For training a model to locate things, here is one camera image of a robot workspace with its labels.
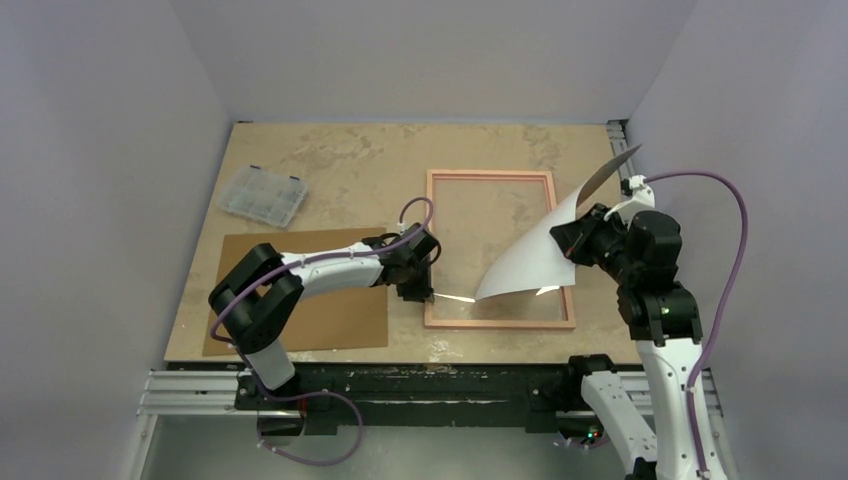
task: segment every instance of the gray wall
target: gray wall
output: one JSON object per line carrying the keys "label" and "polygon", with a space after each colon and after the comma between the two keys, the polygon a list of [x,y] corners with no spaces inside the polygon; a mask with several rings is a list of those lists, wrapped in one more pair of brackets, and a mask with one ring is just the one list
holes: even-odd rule
{"label": "gray wall", "polygon": [[171,0],[242,120],[629,117],[695,0]]}
{"label": "gray wall", "polygon": [[[701,1],[628,125],[648,173],[742,189],[749,250],[712,365],[744,478],[844,478],[848,4]],[[707,180],[656,184],[683,280],[712,319],[739,214]]]}
{"label": "gray wall", "polygon": [[114,479],[229,120],[166,0],[0,4],[0,478]]}

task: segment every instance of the clear plastic organizer box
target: clear plastic organizer box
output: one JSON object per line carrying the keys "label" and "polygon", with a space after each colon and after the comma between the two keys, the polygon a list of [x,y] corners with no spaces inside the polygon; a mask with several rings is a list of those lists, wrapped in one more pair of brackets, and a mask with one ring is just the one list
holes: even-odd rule
{"label": "clear plastic organizer box", "polygon": [[289,224],[303,199],[306,183],[297,177],[244,166],[218,195],[222,210],[279,228]]}

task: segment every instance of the pink frame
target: pink frame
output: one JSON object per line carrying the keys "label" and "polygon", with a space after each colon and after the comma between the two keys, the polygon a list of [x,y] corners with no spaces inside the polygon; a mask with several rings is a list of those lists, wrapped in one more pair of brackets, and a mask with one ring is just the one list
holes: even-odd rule
{"label": "pink frame", "polygon": [[[434,184],[436,180],[494,180],[539,182],[545,189],[547,209],[550,212],[556,206],[554,181],[551,172],[512,171],[512,170],[427,170],[427,196],[435,202]],[[435,233],[435,215],[430,220],[430,231]],[[571,330],[577,327],[574,313],[574,300],[571,288],[560,289],[564,320],[468,320],[434,319],[433,304],[424,303],[424,326],[427,328],[503,328],[521,330]]]}

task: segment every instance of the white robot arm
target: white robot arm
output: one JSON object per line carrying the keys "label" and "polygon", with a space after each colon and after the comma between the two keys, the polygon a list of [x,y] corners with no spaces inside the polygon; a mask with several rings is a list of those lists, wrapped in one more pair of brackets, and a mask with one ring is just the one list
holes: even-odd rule
{"label": "white robot arm", "polygon": [[[209,295],[230,341],[270,390],[295,374],[279,341],[298,301],[352,287],[396,285],[406,301],[432,301],[430,259],[438,240],[419,224],[403,234],[365,238],[336,250],[309,254],[278,253],[270,244],[254,247]],[[268,291],[260,295],[253,284],[270,275]]]}
{"label": "white robot arm", "polygon": [[[690,391],[687,378],[702,353],[698,307],[674,280],[682,240],[670,216],[653,211],[645,177],[622,182],[630,198],[607,208],[596,204],[579,220],[553,227],[551,236],[566,258],[599,265],[618,283],[619,312],[630,327],[651,391],[656,435],[624,391],[612,362],[579,357],[580,392],[604,425],[628,478],[700,480],[726,478],[715,454],[701,379]],[[694,395],[705,471],[699,471],[695,438],[687,416]]]}

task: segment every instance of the stained wooden board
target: stained wooden board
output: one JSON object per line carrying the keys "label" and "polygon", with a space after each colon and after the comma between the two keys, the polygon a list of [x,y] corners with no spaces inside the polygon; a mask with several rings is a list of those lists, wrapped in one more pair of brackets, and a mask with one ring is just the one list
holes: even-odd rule
{"label": "stained wooden board", "polygon": [[[400,208],[423,195],[428,169],[545,170],[560,197],[612,157],[602,125],[236,124],[215,189],[217,198],[243,165],[302,178],[309,194],[290,231],[357,227],[397,229]],[[617,203],[618,178],[586,201]],[[409,220],[421,220],[413,207]],[[485,220],[503,222],[502,219]],[[218,273],[224,236],[274,228],[221,211],[210,202],[182,292],[165,359],[224,361],[203,356],[207,297]],[[481,245],[481,250],[490,248]],[[331,362],[561,362],[606,352],[638,362],[616,307],[616,285],[600,269],[578,269],[572,288],[579,327],[573,331],[425,329],[421,304],[388,292],[389,345],[292,353],[295,360]]]}

